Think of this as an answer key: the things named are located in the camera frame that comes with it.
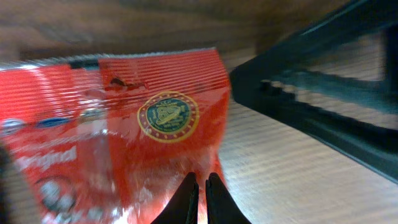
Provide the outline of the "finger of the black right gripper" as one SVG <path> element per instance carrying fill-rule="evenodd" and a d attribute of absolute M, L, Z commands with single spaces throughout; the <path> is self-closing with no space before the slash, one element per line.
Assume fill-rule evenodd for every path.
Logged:
<path fill-rule="evenodd" d="M 397 181 L 396 1 L 351 1 L 230 80 L 237 103 Z"/>

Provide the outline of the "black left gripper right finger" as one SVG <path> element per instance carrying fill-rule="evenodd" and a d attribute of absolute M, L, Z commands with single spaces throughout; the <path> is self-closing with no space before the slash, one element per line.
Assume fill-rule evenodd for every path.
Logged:
<path fill-rule="evenodd" d="M 208 224 L 251 224 L 217 173 L 209 175 L 205 192 Z"/>

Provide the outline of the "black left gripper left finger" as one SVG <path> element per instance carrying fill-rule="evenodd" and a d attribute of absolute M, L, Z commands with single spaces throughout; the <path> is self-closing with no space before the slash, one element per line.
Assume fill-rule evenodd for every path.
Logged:
<path fill-rule="evenodd" d="M 189 172 L 166 207 L 151 224 L 197 224 L 198 197 L 196 175 Z"/>

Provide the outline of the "red Hacks candy bag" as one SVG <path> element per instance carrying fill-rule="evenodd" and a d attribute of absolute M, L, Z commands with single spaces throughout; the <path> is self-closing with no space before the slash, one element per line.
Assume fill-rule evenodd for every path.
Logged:
<path fill-rule="evenodd" d="M 215 49 L 20 63 L 1 69 L 1 141 L 42 223 L 150 223 L 189 172 L 206 223 L 229 94 Z"/>

